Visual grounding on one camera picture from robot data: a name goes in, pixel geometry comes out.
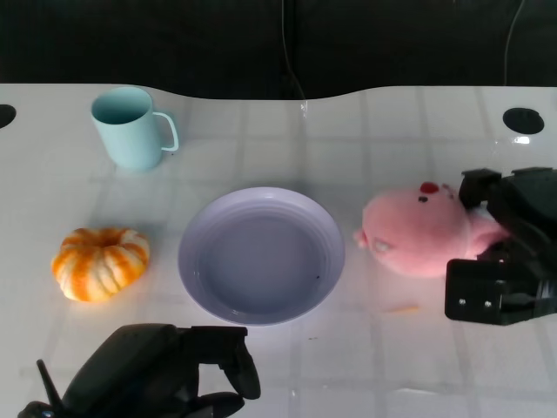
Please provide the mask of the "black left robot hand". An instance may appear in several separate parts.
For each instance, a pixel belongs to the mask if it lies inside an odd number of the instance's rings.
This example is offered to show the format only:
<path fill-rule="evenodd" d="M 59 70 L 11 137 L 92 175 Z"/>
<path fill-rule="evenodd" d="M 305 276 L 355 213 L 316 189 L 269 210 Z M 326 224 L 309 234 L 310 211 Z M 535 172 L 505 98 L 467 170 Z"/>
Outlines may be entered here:
<path fill-rule="evenodd" d="M 122 326 L 70 382 L 62 403 L 72 417 L 226 417 L 261 396 L 244 327 Z M 216 365 L 233 390 L 199 393 L 200 365 Z"/>

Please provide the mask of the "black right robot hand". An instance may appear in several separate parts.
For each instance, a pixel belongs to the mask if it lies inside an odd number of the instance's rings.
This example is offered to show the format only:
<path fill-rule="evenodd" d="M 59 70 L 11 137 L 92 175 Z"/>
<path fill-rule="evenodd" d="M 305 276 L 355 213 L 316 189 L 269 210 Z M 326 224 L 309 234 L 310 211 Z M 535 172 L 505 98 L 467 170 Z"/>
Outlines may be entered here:
<path fill-rule="evenodd" d="M 467 171 L 459 197 L 467 209 L 484 205 L 508 235 L 474 260 L 448 262 L 446 317 L 508 326 L 555 314 L 555 169 L 531 167 L 507 177 L 489 169 Z"/>

